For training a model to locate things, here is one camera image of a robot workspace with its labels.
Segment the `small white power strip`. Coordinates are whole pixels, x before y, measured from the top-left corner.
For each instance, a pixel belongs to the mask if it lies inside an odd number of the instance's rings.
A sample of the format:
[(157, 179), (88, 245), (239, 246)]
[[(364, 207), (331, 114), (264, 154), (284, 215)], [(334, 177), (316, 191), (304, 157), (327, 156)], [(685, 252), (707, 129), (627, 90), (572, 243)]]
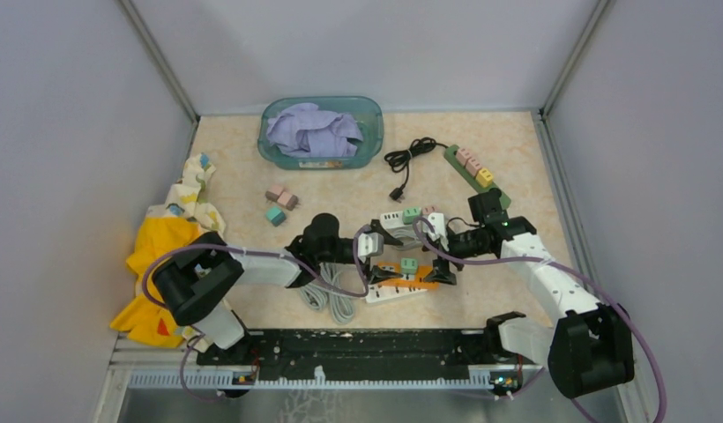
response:
[(401, 220), (402, 211), (389, 211), (380, 215), (380, 222), (387, 230), (408, 228), (411, 225), (404, 225)]

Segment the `orange power strip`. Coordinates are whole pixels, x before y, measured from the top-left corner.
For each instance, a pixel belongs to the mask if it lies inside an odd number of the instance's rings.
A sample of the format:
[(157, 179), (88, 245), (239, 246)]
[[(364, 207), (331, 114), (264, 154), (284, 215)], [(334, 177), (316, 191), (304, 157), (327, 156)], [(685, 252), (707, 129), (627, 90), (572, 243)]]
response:
[(426, 282), (424, 278), (433, 270), (430, 265), (419, 265), (415, 274), (403, 273), (396, 278), (388, 278), (376, 283), (377, 286), (389, 286), (400, 292), (413, 292), (416, 290), (437, 290), (437, 282)]

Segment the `green power strip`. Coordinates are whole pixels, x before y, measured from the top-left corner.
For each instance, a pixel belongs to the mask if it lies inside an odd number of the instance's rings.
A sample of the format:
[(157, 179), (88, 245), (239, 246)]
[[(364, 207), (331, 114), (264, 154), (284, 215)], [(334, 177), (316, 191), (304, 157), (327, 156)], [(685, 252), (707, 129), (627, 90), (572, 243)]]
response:
[(494, 189), (499, 190), (501, 192), (501, 206), (504, 209), (509, 208), (511, 198), (498, 186), (494, 174), (481, 163), (470, 149), (450, 145), (445, 149), (443, 157), (475, 192), (484, 193)]

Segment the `teal plug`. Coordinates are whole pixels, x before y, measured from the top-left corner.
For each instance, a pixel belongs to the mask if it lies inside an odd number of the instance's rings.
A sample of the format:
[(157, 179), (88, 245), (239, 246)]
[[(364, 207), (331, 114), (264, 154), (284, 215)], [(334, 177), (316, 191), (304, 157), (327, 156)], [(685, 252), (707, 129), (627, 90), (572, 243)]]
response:
[(283, 209), (278, 206), (271, 207), (265, 213), (265, 217), (274, 227), (282, 225), (287, 220), (287, 215), (285, 214)]

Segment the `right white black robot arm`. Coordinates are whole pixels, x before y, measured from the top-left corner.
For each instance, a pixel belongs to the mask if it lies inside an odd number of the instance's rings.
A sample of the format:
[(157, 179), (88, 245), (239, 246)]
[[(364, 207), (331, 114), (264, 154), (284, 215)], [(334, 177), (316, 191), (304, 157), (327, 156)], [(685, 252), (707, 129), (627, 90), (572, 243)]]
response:
[(475, 226), (448, 231), (441, 213), (418, 217), (412, 228), (446, 265), (506, 263), (539, 302), (551, 324), (519, 313), (487, 322), (484, 351), (495, 363), (514, 355), (544, 367), (559, 392), (577, 398), (625, 384), (635, 376), (627, 317), (617, 306), (585, 290), (582, 274), (558, 263), (525, 217), (510, 217), (499, 189), (469, 197)]

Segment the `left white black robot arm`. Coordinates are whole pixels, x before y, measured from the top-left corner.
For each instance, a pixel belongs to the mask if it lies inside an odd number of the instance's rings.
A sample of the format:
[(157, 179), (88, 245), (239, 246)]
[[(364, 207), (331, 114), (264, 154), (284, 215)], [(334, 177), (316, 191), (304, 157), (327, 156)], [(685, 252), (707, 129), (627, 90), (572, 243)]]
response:
[(276, 251), (238, 248), (207, 232), (155, 259), (144, 272), (141, 289), (177, 325), (210, 338), (220, 357), (239, 365), (250, 357), (252, 342), (224, 304), (234, 286), (295, 289), (314, 283), (342, 297), (363, 298), (373, 282), (370, 258), (401, 243), (378, 220), (342, 238), (339, 220), (330, 213), (317, 214), (289, 246)]

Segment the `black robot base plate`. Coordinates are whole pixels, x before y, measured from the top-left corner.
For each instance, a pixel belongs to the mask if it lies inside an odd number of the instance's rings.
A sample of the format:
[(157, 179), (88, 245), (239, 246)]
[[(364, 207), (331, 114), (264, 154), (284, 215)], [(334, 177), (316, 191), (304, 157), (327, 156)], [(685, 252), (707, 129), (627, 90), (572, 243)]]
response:
[(533, 363), (499, 352), (484, 330), (253, 330), (222, 350), (199, 353), (200, 366), (246, 366), (268, 381), (304, 381), (321, 368), (329, 382), (465, 381), (476, 369), (527, 371)]

